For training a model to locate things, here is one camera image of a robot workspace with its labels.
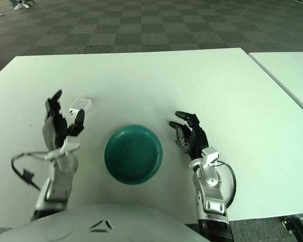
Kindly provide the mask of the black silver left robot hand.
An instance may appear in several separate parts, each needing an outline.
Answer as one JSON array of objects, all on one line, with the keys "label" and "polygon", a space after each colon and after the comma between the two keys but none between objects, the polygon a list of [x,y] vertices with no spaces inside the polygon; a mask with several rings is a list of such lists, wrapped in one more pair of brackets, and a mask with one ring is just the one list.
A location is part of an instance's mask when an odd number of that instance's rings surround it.
[{"label": "black silver left robot hand", "polygon": [[84,130],[85,112],[83,109],[78,111],[74,123],[70,126],[67,125],[66,119],[60,113],[59,98],[61,95],[62,90],[60,89],[45,102],[46,115],[42,134],[49,151],[61,148],[68,136],[77,137]]}]

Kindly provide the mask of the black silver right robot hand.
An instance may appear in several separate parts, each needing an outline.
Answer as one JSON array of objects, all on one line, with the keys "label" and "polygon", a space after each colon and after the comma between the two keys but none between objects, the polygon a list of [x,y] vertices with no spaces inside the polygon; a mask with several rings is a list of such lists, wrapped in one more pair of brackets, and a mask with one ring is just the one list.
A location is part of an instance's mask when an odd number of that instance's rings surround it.
[{"label": "black silver right robot hand", "polygon": [[176,111],[175,115],[186,122],[181,124],[169,121],[169,126],[176,132],[176,145],[190,157],[191,161],[202,158],[203,149],[209,148],[209,143],[196,114]]}]

